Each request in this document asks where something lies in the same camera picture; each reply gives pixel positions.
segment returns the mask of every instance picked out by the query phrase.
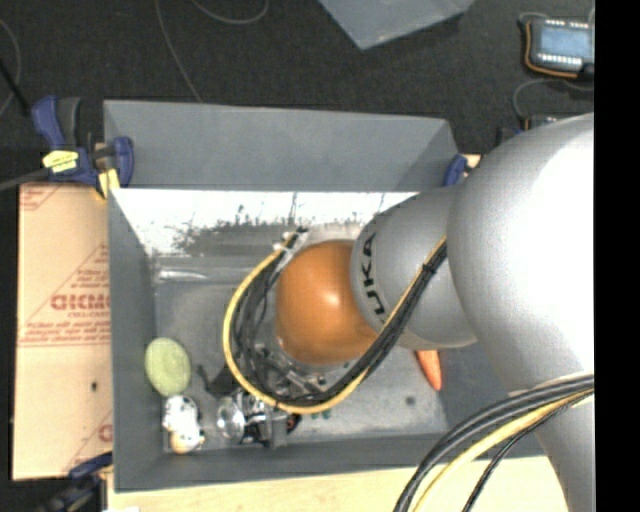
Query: black cable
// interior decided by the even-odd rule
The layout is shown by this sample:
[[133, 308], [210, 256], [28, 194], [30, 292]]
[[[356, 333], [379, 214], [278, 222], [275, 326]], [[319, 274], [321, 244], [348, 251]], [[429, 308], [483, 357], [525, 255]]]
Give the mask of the black cable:
[[18, 176], [17, 178], [11, 178], [0, 182], [0, 192], [3, 190], [8, 190], [10, 188], [17, 187], [24, 183], [29, 183], [31, 181], [39, 181], [46, 178], [49, 174], [48, 169], [38, 169], [37, 171], [29, 172], [23, 176]]
[[567, 402], [562, 407], [558, 407], [556, 410], [547, 413], [545, 416], [540, 418], [533, 425], [525, 428], [521, 432], [518, 432], [517, 434], [509, 438], [506, 444], [500, 449], [498, 453], [496, 453], [493, 456], [493, 458], [491, 459], [491, 462], [487, 465], [487, 467], [482, 472], [482, 475], [478, 479], [478, 482], [473, 488], [473, 491], [471, 492], [471, 495], [469, 496], [469, 499], [465, 503], [464, 508], [462, 509], [461, 512], [471, 511], [471, 508], [476, 503], [476, 501], [478, 500], [478, 497], [480, 496], [480, 493], [482, 492], [487, 482], [489, 481], [489, 477], [491, 476], [491, 474], [495, 471], [495, 469], [498, 467], [498, 464], [500, 464], [502, 459], [504, 459], [507, 456], [507, 454], [513, 449], [513, 447], [516, 444], [518, 444], [523, 438], [531, 434], [533, 431], [537, 430], [542, 425], [547, 423], [551, 418], [558, 416], [560, 413], [566, 411], [569, 407], [571, 407], [572, 405], [575, 405], [576, 403], [580, 402], [584, 398], [585, 398], [584, 396], [581, 396], [574, 400], [571, 400], [570, 402]]
[[7, 82], [7, 85], [9, 86], [9, 89], [11, 89], [11, 93], [13, 94], [13, 96], [16, 98], [18, 103], [20, 103], [22, 115], [25, 117], [29, 117], [30, 115], [29, 103], [27, 102], [25, 97], [22, 95], [22, 92], [20, 92], [20, 89], [18, 89], [18, 84], [16, 84], [16, 82], [13, 80], [11, 74], [9, 73], [9, 70], [4, 65], [4, 61], [2, 60], [2, 57], [0, 57], [0, 74], [4, 77], [5, 81]]
[[426, 475], [449, 453], [490, 427], [510, 421], [538, 407], [594, 386], [594, 377], [573, 378], [559, 384], [534, 388], [491, 405], [462, 421], [440, 439], [422, 460], [396, 502], [394, 512], [406, 512]]
[[349, 385], [358, 375], [367, 370], [367, 377], [380, 365], [384, 358], [397, 343], [402, 330], [409, 321], [411, 313], [415, 309], [422, 292], [429, 284], [437, 268], [446, 258], [446, 244], [443, 244], [431, 257], [430, 261], [423, 265], [418, 278], [413, 283], [404, 303], [400, 306], [395, 317], [380, 332], [376, 341], [369, 347], [365, 354], [349, 369], [349, 371], [331, 388], [314, 396], [313, 402], [324, 402]]
[[[291, 248], [304, 231], [306, 231], [304, 228], [299, 228], [286, 242], [285, 249]], [[240, 348], [246, 370], [250, 372], [250, 375], [246, 375], [246, 377], [265, 394], [270, 394], [266, 385], [267, 366], [276, 371], [278, 368], [272, 362], [267, 361], [264, 354], [254, 350], [255, 337], [266, 316], [267, 296], [277, 281], [278, 267], [283, 258], [284, 253], [272, 261], [271, 264], [253, 280], [243, 297], [239, 300], [236, 312], [232, 318], [234, 341], [236, 346]]]
[[169, 52], [171, 52], [173, 61], [176, 63], [176, 66], [178, 66], [178, 69], [180, 70], [180, 74], [182, 75], [182, 78], [184, 79], [184, 81], [187, 83], [187, 86], [189, 87], [191, 94], [193, 94], [193, 97], [198, 101], [198, 103], [203, 103], [202, 97], [198, 93], [193, 83], [191, 83], [191, 79], [187, 74], [187, 70], [184, 69], [184, 66], [182, 65], [180, 57], [178, 57], [178, 53], [176, 52], [176, 49], [173, 47], [173, 43], [169, 38], [169, 33], [167, 32], [167, 29], [164, 26], [164, 18], [162, 16], [162, 10], [160, 9], [160, 0], [154, 0], [154, 5], [156, 9], [156, 17], [158, 18], [158, 25], [160, 26], [160, 31], [162, 32], [162, 37], [164, 37], [164, 42], [166, 43], [167, 48], [169, 48]]
[[516, 90], [513, 92], [513, 95], [511, 96], [511, 106], [513, 107], [513, 110], [515, 111], [516, 115], [521, 120], [525, 120], [527, 116], [522, 112], [522, 110], [520, 109], [520, 106], [518, 105], [518, 96], [520, 95], [520, 93], [523, 90], [528, 89], [533, 85], [551, 84], [551, 83], [561, 83], [565, 87], [568, 87], [569, 89], [574, 89], [576, 91], [581, 91], [581, 92], [591, 92], [594, 90], [594, 86], [581, 87], [579, 85], [572, 84], [562, 78], [535, 78], [533, 80], [529, 80], [528, 82], [524, 82], [520, 84], [518, 87], [516, 87]]

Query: black carpet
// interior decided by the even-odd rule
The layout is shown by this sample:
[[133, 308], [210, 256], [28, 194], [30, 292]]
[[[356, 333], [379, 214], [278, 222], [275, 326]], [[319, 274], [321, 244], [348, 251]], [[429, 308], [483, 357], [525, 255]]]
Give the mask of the black carpet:
[[[259, 12], [263, 0], [202, 4], [243, 17]], [[520, 127], [511, 105], [516, 88], [540, 78], [522, 63], [518, 16], [535, 11], [586, 20], [592, 0], [477, 0], [463, 16], [366, 51], [316, 0], [270, 0], [266, 15], [247, 26], [216, 22], [187, 0], [159, 0], [159, 6], [205, 102], [439, 117], [451, 123], [462, 152], [484, 154], [495, 147], [499, 129]], [[26, 99], [82, 97], [81, 133], [101, 135], [105, 98], [195, 101], [163, 39], [152, 0], [5, 1], [0, 20], [20, 45], [20, 89]], [[13, 73], [14, 48], [2, 27], [0, 58]], [[0, 77], [0, 108], [7, 94]], [[526, 114], [584, 113], [594, 110], [594, 97], [559, 83], [545, 84], [523, 91], [520, 106]], [[14, 101], [0, 117], [0, 181], [37, 169], [46, 149], [18, 107]], [[65, 482], [8, 481], [15, 190], [0, 193], [0, 214], [0, 511], [21, 511], [31, 510]]]

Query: black wire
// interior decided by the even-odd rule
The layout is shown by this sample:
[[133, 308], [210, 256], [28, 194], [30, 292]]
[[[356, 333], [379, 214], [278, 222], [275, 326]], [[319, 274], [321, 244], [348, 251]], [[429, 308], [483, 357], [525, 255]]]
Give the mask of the black wire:
[[567, 87], [569, 89], [573, 89], [573, 90], [580, 91], [580, 92], [592, 92], [594, 90], [593, 86], [581, 87], [579, 85], [572, 84], [568, 80], [565, 80], [563, 78], [534, 78], [533, 80], [529, 80], [528, 82], [524, 82], [524, 83], [520, 84], [518, 87], [516, 87], [516, 90], [513, 92], [513, 95], [511, 96], [511, 106], [513, 107], [513, 110], [516, 113], [516, 115], [521, 120], [525, 120], [527, 118], [527, 116], [522, 111], [522, 109], [520, 108], [520, 105], [518, 103], [518, 97], [520, 96], [520, 93], [522, 91], [524, 91], [525, 89], [528, 89], [529, 87], [531, 87], [533, 85], [556, 84], [556, 83], [560, 83], [560, 84], [564, 85], [565, 87]]
[[191, 94], [193, 94], [193, 97], [198, 101], [198, 103], [202, 103], [203, 102], [202, 101], [202, 97], [200, 96], [200, 94], [196, 90], [195, 86], [191, 82], [191, 79], [189, 78], [189, 75], [187, 74], [187, 70], [184, 69], [184, 66], [182, 65], [182, 62], [180, 61], [180, 57], [178, 57], [178, 53], [176, 52], [176, 49], [173, 47], [173, 43], [171, 42], [171, 39], [169, 38], [169, 33], [167, 32], [167, 29], [164, 26], [164, 18], [162, 16], [162, 9], [160, 7], [160, 0], [154, 0], [154, 5], [155, 5], [155, 10], [156, 10], [156, 17], [158, 18], [158, 26], [160, 27], [160, 31], [162, 32], [162, 37], [164, 38], [164, 42], [166, 43], [167, 48], [169, 49], [169, 52], [171, 53], [171, 56], [173, 57], [173, 61], [176, 63], [176, 66], [178, 66], [178, 70], [180, 71], [180, 74], [182, 75], [182, 78], [184, 79], [184, 81], [186, 82], [187, 86], [189, 87], [189, 90], [191, 91]]
[[567, 402], [562, 407], [558, 407], [556, 410], [551, 411], [551, 412], [547, 413], [546, 415], [544, 415], [541, 419], [539, 419], [533, 425], [525, 428], [521, 432], [518, 432], [516, 435], [512, 436], [507, 441], [507, 443], [500, 449], [500, 451], [493, 456], [493, 458], [491, 459], [491, 462], [484, 469], [482, 475], [478, 479], [478, 482], [476, 483], [476, 486], [474, 487], [473, 491], [471, 492], [471, 495], [469, 496], [469, 499], [465, 503], [464, 508], [462, 509], [461, 512], [470, 512], [471, 511], [471, 508], [473, 507], [475, 502], [478, 500], [478, 497], [480, 496], [480, 493], [482, 492], [482, 490], [486, 486], [487, 482], [489, 481], [489, 477], [491, 476], [491, 474], [498, 467], [498, 464], [500, 464], [500, 461], [502, 461], [502, 459], [504, 459], [507, 456], [507, 454], [513, 449], [513, 447], [516, 444], [518, 444], [524, 437], [526, 437], [527, 435], [531, 434], [533, 431], [537, 430], [542, 425], [547, 423], [551, 418], [554, 418], [555, 416], [558, 416], [560, 413], [566, 411], [572, 405], [574, 405], [574, 404], [580, 402], [581, 400], [583, 400], [585, 398], [585, 396], [581, 396], [581, 397], [578, 397], [578, 398], [576, 398], [574, 400], [571, 400], [570, 402]]
[[228, 18], [227, 16], [221, 16], [220, 14], [211, 12], [210, 10], [206, 9], [202, 4], [198, 3], [196, 0], [190, 0], [190, 1], [194, 7], [198, 8], [200, 12], [202, 12], [209, 18], [214, 19], [216, 21], [220, 21], [222, 23], [227, 23], [228, 25], [250, 25], [264, 18], [265, 14], [267, 14], [267, 11], [269, 10], [269, 0], [265, 0], [264, 5], [262, 6], [262, 9], [260, 9], [260, 11], [255, 16], [252, 16], [251, 18]]
[[233, 317], [233, 334], [235, 342], [241, 347], [245, 363], [251, 371], [251, 380], [260, 391], [274, 397], [281, 403], [287, 405], [316, 405], [332, 399], [342, 392], [354, 379], [366, 371], [366, 376], [370, 376], [380, 365], [384, 358], [397, 343], [404, 327], [406, 326], [411, 313], [415, 309], [420, 297], [429, 281], [446, 259], [446, 244], [442, 244], [426, 262], [416, 280], [412, 283], [411, 289], [407, 293], [404, 302], [398, 308], [394, 317], [389, 321], [377, 336], [374, 343], [365, 354], [331, 387], [324, 391], [314, 391], [300, 396], [292, 397], [288, 390], [267, 390], [263, 379], [258, 376], [257, 362], [253, 356], [251, 347], [257, 333], [257, 323], [255, 321], [255, 311], [260, 303], [266, 300], [267, 294], [273, 284], [277, 281], [276, 269], [281, 258], [276, 259], [268, 267], [263, 269], [260, 276], [247, 288], [244, 297], [239, 301], [238, 307]]
[[0, 182], [0, 192], [2, 192], [3, 190], [17, 187], [24, 183], [45, 179], [48, 175], [49, 175], [48, 169], [38, 169], [37, 171], [24, 174], [23, 176], [18, 176], [17, 178], [5, 180], [3, 182]]
[[[304, 231], [306, 231], [304, 228], [299, 228], [286, 242], [285, 248], [291, 248]], [[256, 335], [266, 316], [267, 297], [277, 281], [278, 266], [283, 258], [284, 253], [264, 268], [260, 275], [249, 284], [244, 295], [238, 301], [236, 311], [232, 317], [234, 341], [240, 349], [246, 371], [250, 373], [250, 375], [245, 376], [261, 392], [272, 395], [274, 393], [270, 392], [266, 385], [268, 370], [277, 371], [280, 377], [285, 376], [285, 373], [279, 371], [275, 364], [269, 362], [264, 354], [256, 352], [254, 346]]]
[[7, 36], [9, 36], [16, 56], [15, 77], [11, 76], [11, 73], [5, 66], [2, 57], [0, 57], [0, 74], [4, 77], [7, 85], [9, 86], [9, 89], [11, 90], [7, 98], [2, 103], [0, 103], [0, 117], [2, 117], [7, 108], [9, 108], [9, 104], [11, 103], [13, 98], [15, 98], [20, 104], [22, 115], [25, 117], [29, 117], [31, 115], [29, 102], [22, 95], [18, 85], [20, 82], [20, 75], [22, 73], [22, 52], [20, 51], [20, 44], [18, 43], [18, 39], [16, 38], [9, 25], [4, 20], [2, 20], [2, 18], [0, 18], [0, 28], [2, 28], [6, 32]]
[[406, 512], [426, 475], [449, 453], [490, 427], [526, 414], [538, 407], [594, 386], [593, 375], [535, 388], [491, 405], [462, 421], [440, 439], [422, 460], [396, 502], [394, 512]]

